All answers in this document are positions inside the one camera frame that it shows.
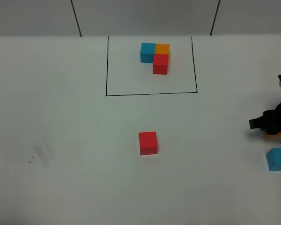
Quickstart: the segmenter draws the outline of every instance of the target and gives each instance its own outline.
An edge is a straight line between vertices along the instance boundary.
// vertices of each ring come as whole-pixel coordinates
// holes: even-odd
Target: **cube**
[[[270,171],[281,171],[281,148],[272,148],[266,154],[266,160]]]
[[[156,44],[155,54],[168,55],[169,53],[170,53],[170,45],[169,44]]]
[[[169,55],[155,54],[153,60],[153,74],[167,75]]]
[[[140,48],[140,62],[153,63],[155,46],[153,43],[142,43]]]
[[[139,133],[140,155],[157,154],[157,137],[156,132]]]

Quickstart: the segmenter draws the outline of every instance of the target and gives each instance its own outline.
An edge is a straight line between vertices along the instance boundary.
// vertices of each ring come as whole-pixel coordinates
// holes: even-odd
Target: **black robotic claw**
[[[270,133],[281,133],[281,103],[274,110],[267,110],[259,118],[252,119],[250,128],[260,128]]]

